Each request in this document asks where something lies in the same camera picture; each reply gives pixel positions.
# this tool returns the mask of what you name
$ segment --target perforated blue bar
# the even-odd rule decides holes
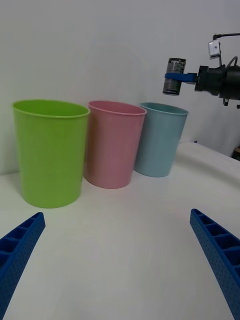
[[[38,212],[0,239],[0,320],[44,228],[44,215]]]
[[[235,320],[240,320],[240,240],[192,209],[190,224]]]

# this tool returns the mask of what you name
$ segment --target pink cup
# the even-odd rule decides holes
[[[84,176],[93,185],[117,189],[129,184],[147,111],[112,101],[88,104]]]

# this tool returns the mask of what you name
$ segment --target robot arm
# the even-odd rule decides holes
[[[212,42],[208,44],[210,59],[219,58],[220,66],[209,68],[201,65],[197,73],[183,73],[186,60],[170,58],[165,74],[163,93],[178,96],[182,82],[195,84],[195,91],[206,91],[213,96],[223,99],[223,104],[228,105],[229,99],[240,100],[240,66],[237,65],[238,57],[235,56],[227,66],[222,64],[221,47],[218,38],[240,36],[240,33],[215,34]]]

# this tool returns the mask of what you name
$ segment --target light blue cup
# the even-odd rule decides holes
[[[145,102],[147,110],[134,170],[149,177],[165,177],[176,157],[188,111],[176,106]]]

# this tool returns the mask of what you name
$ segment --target white backdrop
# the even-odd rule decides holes
[[[183,84],[162,94],[168,58],[185,72],[209,61],[215,33],[240,32],[238,0],[2,0],[0,2],[0,173],[18,169],[11,103],[110,99],[172,104],[190,111],[181,141],[230,155],[240,143],[240,110]],[[221,41],[223,62],[240,38]]]

